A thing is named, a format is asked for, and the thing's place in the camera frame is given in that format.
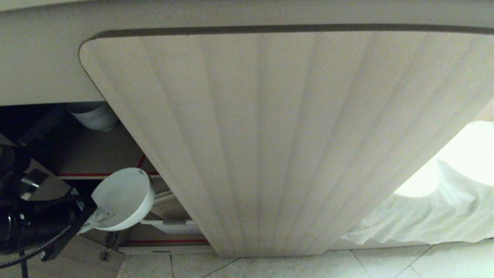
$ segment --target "cable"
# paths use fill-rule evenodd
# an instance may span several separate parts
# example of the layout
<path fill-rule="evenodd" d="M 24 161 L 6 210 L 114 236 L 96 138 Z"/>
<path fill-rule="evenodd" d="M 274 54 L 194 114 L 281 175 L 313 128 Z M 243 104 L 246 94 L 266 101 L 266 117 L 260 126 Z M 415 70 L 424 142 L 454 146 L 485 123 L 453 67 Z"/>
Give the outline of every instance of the cable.
<path fill-rule="evenodd" d="M 14 260 L 10 260 L 10 261 L 5 261 L 5 262 L 1 262 L 0 263 L 0 269 L 2 268 L 8 268 L 8 267 L 11 267 L 11 266 L 14 266 L 18 263 L 21 263 L 22 261 L 26 261 L 27 259 L 30 259 L 36 255 L 38 255 L 39 253 L 43 252 L 43 250 L 45 250 L 47 247 L 50 247 L 52 244 L 56 243 L 57 240 L 63 235 L 65 234 L 65 232 L 67 232 L 70 228 L 72 227 L 72 225 L 69 225 L 68 227 L 66 227 L 63 231 L 61 231 L 58 235 L 56 235 L 54 238 L 50 239 L 48 242 L 46 242 L 45 244 L 41 245 L 38 249 L 36 249 L 35 251 L 23 256 L 23 257 L 19 257 L 17 259 L 14 259 Z"/>
<path fill-rule="evenodd" d="M 26 256 L 26 254 L 24 253 L 24 250 L 21 250 L 21 252 L 19 252 L 19 256 L 21 258 Z M 28 262 L 26 260 L 21 261 L 21 271 L 22 271 L 22 278 L 29 278 L 28 277 Z"/>

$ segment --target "white cloth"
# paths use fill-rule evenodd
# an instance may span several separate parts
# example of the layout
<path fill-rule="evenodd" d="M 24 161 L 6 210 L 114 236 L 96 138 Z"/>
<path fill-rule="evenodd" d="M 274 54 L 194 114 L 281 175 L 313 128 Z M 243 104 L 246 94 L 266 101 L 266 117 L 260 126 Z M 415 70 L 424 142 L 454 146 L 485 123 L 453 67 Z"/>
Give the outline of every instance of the white cloth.
<path fill-rule="evenodd" d="M 469 124 L 428 162 L 438 166 L 435 191 L 420 198 L 391 195 L 343 238 L 357 244 L 369 238 L 436 244 L 493 237 L 493 161 L 493 123 Z"/>

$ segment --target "white wall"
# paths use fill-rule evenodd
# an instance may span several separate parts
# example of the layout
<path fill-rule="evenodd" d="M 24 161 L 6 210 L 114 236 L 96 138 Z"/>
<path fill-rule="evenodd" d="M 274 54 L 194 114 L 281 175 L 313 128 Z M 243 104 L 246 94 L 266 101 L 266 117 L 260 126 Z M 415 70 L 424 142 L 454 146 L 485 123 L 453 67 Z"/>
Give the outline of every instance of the white wall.
<path fill-rule="evenodd" d="M 0 105 L 101 100 L 79 46 L 107 30 L 287 24 L 494 28 L 492 1 L 90 1 L 0 12 Z"/>

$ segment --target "grout line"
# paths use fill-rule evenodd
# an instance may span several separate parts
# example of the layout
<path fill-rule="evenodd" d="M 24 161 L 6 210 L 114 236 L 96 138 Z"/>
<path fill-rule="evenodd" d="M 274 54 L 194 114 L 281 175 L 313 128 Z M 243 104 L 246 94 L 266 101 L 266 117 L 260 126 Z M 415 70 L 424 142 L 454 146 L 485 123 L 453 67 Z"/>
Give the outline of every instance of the grout line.
<path fill-rule="evenodd" d="M 413 272 L 415 272 L 417 274 L 417 276 L 419 276 L 420 278 L 422 278 L 422 276 L 420 276 L 420 274 L 415 270 L 415 268 L 413 268 L 413 266 L 410 266 L 410 268 L 413 270 Z"/>
<path fill-rule="evenodd" d="M 219 269 L 217 269 L 217 270 L 215 270 L 215 271 L 213 271 L 213 272 L 211 272 L 211 273 L 209 273 L 209 274 L 207 274 L 207 275 L 203 276 L 203 278 L 208 277 L 209 275 L 211 275 L 211 274 L 213 274 L 213 273 L 217 272 L 218 270 L 223 269 L 223 268 L 225 268 L 225 267 L 227 267 L 227 266 L 231 265 L 232 263 L 234 263 L 234 262 L 238 261 L 239 259 L 241 259 L 241 258 L 237 258 L 237 259 L 235 259 L 235 260 L 231 261 L 230 263 L 228 263 L 228 264 L 226 264 L 226 265 L 224 265 L 224 266 L 220 267 Z"/>
<path fill-rule="evenodd" d="M 431 246 L 429 246 L 429 248 L 427 248 L 420 256 L 418 256 L 415 260 L 413 260 L 413 262 L 411 262 L 409 265 L 407 265 L 402 271 L 400 271 L 400 273 L 396 274 L 395 278 L 398 277 L 402 272 L 404 272 L 405 270 L 407 270 L 408 267 L 412 267 L 412 264 L 414 262 L 416 262 L 418 259 L 420 259 L 425 253 L 427 253 L 427 251 L 429 251 L 432 247 L 434 247 L 435 244 L 432 244 Z"/>
<path fill-rule="evenodd" d="M 357 258 L 357 255 L 355 255 L 355 253 L 353 253 L 353 250 L 350 249 L 350 252 L 352 252 L 353 256 L 355 257 L 355 259 L 357 260 L 357 262 L 359 262 L 360 266 L 364 269 L 364 271 L 367 273 L 367 276 L 369 276 L 370 278 L 372 278 L 372 276 L 369 274 L 369 272 L 367 271 L 367 269 L 364 267 L 364 265 L 360 262 L 359 258 Z"/>
<path fill-rule="evenodd" d="M 175 275 L 173 274 L 173 261 L 171 259 L 171 255 L 169 256 L 170 256 L 171 278 L 175 278 Z"/>

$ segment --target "tile floor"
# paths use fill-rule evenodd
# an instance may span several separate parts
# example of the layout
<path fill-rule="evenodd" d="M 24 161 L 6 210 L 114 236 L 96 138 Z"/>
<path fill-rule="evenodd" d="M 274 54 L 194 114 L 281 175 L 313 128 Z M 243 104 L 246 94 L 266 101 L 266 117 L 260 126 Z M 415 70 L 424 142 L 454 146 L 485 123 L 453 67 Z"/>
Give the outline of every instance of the tile floor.
<path fill-rule="evenodd" d="M 128 256 L 119 278 L 494 278 L 494 240 L 320 256 L 222 259 L 216 255 Z"/>

